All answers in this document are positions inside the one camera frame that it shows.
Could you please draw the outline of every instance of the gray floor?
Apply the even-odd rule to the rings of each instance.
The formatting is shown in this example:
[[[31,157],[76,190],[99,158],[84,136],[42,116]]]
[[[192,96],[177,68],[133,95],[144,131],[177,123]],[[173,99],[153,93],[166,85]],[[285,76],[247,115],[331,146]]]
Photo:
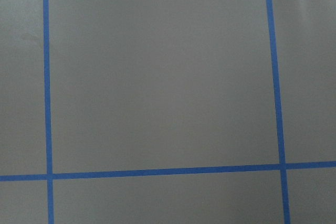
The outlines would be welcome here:
[[[43,0],[0,0],[0,176],[46,173]],[[336,161],[336,0],[273,0],[288,163]],[[49,0],[54,173],[277,164],[265,0]],[[335,168],[288,171],[336,223]],[[0,181],[0,223],[48,223]],[[283,223],[280,172],[54,180],[55,224]]]

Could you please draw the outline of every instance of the gray tile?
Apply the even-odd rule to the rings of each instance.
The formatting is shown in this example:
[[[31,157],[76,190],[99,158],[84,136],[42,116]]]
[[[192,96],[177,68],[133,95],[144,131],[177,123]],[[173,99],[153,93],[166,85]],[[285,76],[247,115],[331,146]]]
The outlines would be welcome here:
[[[335,168],[289,170],[292,223],[336,223],[335,181]]]
[[[55,172],[277,163],[265,0],[50,0]]]
[[[0,182],[0,199],[1,223],[48,223],[45,181]]]
[[[278,171],[56,180],[55,224],[283,223]]]
[[[0,6],[0,175],[45,173],[43,0]]]
[[[336,2],[274,0],[286,155],[335,160]]]

